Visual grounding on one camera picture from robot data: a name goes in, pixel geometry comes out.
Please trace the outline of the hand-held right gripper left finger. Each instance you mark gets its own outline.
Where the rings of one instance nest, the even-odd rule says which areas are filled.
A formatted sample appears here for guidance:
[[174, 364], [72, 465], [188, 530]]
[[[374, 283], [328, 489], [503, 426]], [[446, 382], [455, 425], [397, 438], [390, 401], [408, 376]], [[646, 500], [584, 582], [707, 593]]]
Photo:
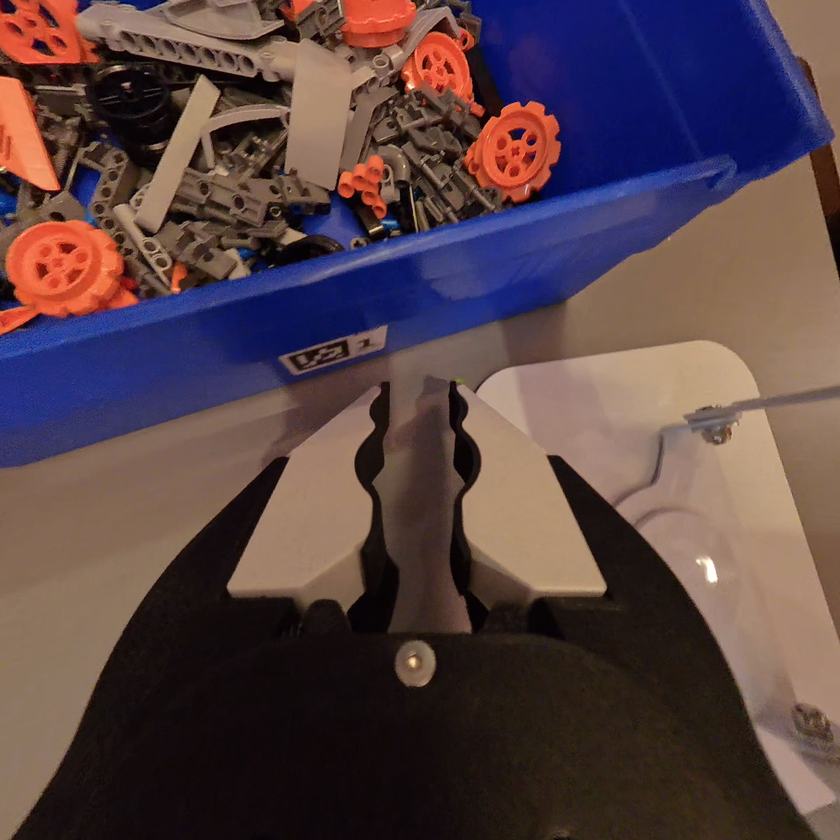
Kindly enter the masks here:
[[398, 569], [375, 487], [390, 424], [388, 382], [372, 387], [286, 457], [227, 590], [334, 601], [348, 618], [392, 618]]

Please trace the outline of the white stand with base plate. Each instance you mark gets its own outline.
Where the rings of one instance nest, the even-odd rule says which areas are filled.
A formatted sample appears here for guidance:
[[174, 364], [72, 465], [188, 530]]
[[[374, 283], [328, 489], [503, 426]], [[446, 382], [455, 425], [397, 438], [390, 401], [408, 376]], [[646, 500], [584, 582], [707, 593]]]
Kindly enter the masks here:
[[839, 655], [765, 413], [724, 444], [685, 415], [760, 397], [708, 341], [512, 367], [478, 396], [561, 456], [651, 544], [707, 620], [784, 788], [838, 838]]

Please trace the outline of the blue plastic bin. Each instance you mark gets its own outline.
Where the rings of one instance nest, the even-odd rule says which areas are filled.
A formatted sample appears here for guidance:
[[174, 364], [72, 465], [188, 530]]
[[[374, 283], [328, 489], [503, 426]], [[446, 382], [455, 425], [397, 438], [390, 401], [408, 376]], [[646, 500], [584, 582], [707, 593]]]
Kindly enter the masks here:
[[2, 467], [569, 299], [834, 136], [765, 2], [475, 2], [537, 202], [2, 337]]

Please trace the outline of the dark wooden table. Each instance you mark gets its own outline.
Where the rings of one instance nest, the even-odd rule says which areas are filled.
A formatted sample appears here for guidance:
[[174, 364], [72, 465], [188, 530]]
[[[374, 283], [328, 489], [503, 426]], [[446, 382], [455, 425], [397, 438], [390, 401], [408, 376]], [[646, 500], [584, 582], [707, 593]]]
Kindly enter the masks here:
[[826, 225], [831, 227], [839, 215], [839, 174], [832, 142], [810, 154], [812, 173]]

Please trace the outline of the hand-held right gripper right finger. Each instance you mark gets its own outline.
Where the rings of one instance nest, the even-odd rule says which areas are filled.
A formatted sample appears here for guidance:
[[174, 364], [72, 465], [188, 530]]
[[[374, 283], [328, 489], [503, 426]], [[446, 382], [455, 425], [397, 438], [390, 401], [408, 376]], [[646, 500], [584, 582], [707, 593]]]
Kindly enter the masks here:
[[548, 454], [464, 384], [450, 383], [448, 405], [463, 482], [450, 544], [458, 593], [488, 612], [604, 596], [606, 582]]

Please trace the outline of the pile of toy brick parts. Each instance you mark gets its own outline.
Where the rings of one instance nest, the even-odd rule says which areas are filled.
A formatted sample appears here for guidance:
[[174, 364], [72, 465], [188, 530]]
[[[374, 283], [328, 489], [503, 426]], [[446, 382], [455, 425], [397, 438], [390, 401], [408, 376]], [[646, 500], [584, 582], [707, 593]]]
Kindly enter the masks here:
[[471, 2], [2, 2], [2, 335], [528, 203]]

